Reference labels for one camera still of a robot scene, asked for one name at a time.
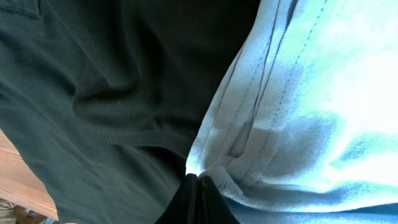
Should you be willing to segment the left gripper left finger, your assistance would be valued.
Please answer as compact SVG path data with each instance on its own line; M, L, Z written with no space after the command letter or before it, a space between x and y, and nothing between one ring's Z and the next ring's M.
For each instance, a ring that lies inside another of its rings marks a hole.
M198 177L187 174L155 224L195 224Z

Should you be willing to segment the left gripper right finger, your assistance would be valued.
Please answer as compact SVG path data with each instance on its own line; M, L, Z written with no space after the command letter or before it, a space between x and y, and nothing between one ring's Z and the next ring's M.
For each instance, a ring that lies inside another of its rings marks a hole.
M198 222L200 224L239 224L210 177L199 181Z

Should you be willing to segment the light blue printed t-shirt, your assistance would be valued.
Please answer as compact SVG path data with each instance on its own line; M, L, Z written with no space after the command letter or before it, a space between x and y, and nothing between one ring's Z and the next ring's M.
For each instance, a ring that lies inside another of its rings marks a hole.
M262 0L187 170L241 223L396 223L397 0Z

